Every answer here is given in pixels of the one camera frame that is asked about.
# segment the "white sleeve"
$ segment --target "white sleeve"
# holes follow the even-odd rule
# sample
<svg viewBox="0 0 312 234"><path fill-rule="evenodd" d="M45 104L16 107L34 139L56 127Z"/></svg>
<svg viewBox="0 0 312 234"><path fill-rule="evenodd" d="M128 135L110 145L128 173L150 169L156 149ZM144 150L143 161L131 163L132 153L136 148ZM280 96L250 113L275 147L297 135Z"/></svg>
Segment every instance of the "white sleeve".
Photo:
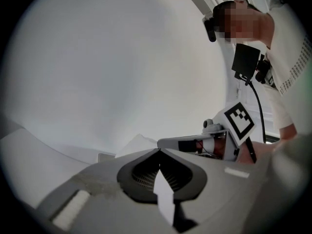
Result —
<svg viewBox="0 0 312 234"><path fill-rule="evenodd" d="M274 127L281 129L291 125L293 121L286 112L279 91L268 84L263 84L263 87L272 108Z"/></svg>

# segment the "person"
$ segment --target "person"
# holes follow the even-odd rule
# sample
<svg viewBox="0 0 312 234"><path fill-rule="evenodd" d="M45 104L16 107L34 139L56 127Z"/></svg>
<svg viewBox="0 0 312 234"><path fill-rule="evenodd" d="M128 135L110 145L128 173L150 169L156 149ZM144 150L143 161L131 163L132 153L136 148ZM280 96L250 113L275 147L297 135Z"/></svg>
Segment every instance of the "person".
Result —
<svg viewBox="0 0 312 234"><path fill-rule="evenodd" d="M267 46L266 59L271 63L271 68L263 86L272 107L274 126L280 132L280 140L274 144L253 142L257 157L294 138L298 128L304 133L310 131L311 118L304 118L300 113L298 115L299 109L294 107L298 98L287 99L287 94L293 93L291 90L295 89L297 81L306 74L306 67L311 67L312 55L309 37L291 8L284 4L262 13L242 0L226 1L213 9L213 18L215 31L225 39L261 41ZM222 145L216 147L215 152L220 153ZM253 162L246 144L241 147L238 162Z"/></svg>

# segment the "white curved wall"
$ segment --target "white curved wall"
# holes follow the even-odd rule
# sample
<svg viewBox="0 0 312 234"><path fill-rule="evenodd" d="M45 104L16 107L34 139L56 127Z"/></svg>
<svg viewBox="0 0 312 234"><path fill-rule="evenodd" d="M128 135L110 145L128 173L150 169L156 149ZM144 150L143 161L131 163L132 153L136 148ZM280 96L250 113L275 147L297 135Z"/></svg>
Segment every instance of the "white curved wall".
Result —
<svg viewBox="0 0 312 234"><path fill-rule="evenodd" d="M4 61L1 113L61 152L198 134L226 71L191 0L37 0Z"/></svg>

